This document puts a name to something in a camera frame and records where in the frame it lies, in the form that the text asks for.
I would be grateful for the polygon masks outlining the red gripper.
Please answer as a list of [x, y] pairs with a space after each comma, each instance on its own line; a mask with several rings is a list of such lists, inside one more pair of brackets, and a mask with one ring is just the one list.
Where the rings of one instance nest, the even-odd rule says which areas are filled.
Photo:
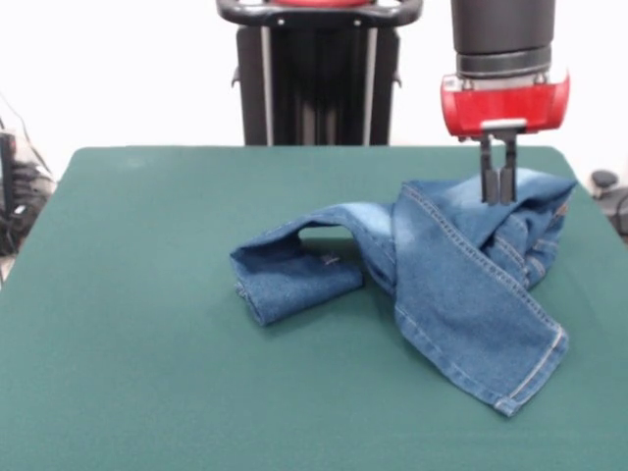
[[[482, 201], [487, 204], [516, 200], [516, 132], [555, 130], [564, 120], [570, 94], [565, 70], [511, 78], [443, 77], [441, 106], [452, 136], [482, 136], [480, 177]], [[504, 165], [493, 167], [491, 136], [504, 143]]]

